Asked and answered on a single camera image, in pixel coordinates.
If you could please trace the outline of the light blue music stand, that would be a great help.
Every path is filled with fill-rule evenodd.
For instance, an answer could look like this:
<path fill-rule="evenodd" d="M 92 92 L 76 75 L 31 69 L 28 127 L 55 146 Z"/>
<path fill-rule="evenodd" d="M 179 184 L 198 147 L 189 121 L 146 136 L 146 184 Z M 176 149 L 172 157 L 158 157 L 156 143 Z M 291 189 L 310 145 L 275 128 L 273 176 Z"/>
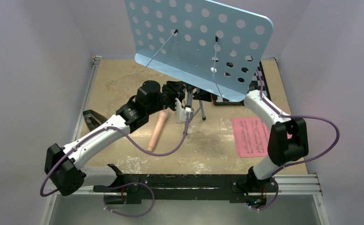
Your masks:
<path fill-rule="evenodd" d="M 125 1 L 136 63 L 243 103 L 274 25 L 211 0 Z"/>

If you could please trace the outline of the pink sheet music front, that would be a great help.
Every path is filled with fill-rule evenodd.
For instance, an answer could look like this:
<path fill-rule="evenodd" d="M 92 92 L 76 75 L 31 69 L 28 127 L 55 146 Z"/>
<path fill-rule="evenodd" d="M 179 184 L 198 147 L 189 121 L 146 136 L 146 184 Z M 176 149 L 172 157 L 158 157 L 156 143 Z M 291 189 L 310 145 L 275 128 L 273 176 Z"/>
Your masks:
<path fill-rule="evenodd" d="M 240 158 L 265 157 L 268 155 L 269 129 L 259 117 L 231 119 L 235 147 Z"/>

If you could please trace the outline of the black metronome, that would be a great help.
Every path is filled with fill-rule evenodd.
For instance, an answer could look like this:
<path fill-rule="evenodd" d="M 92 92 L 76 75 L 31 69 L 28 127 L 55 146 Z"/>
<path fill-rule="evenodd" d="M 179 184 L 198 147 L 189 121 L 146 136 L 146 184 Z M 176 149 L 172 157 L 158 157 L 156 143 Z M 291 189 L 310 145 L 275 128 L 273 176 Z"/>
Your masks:
<path fill-rule="evenodd" d="M 108 119 L 94 110 L 83 111 L 83 119 L 89 131 L 93 131 Z"/>

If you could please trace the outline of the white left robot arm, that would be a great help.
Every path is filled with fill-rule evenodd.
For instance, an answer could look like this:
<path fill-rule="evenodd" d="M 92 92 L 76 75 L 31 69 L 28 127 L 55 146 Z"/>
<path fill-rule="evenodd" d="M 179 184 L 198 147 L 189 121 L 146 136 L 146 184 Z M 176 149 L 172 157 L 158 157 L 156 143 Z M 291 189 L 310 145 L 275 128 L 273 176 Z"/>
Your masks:
<path fill-rule="evenodd" d="M 59 191 L 68 196 L 80 187 L 102 185 L 110 191 L 119 191 L 123 186 L 113 165 L 94 168 L 86 163 L 115 141 L 126 137 L 145 154 L 164 157 L 176 152 L 185 140 L 190 122 L 190 112 L 185 112 L 182 140 L 170 152 L 153 153 L 140 147 L 129 134 L 149 121 L 150 115 L 170 108 L 176 111 L 177 104 L 185 97 L 184 82 L 167 81 L 161 86 L 157 81 L 145 81 L 136 95 L 122 105 L 114 115 L 82 138 L 60 147 L 51 145 L 46 152 L 44 172 L 46 177 L 40 187 L 40 195 L 47 197 Z"/>

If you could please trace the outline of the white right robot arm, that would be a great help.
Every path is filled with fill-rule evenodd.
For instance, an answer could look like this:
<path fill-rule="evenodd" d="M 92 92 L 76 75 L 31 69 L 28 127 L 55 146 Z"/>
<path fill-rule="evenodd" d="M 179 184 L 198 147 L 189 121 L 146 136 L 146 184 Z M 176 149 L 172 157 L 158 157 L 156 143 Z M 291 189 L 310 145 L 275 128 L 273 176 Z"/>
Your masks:
<path fill-rule="evenodd" d="M 295 162 L 309 153 L 306 122 L 302 118 L 291 119 L 259 90 L 251 90 L 243 105 L 252 110 L 270 129 L 267 156 L 247 173 L 243 187 L 259 190 L 288 163 Z"/>

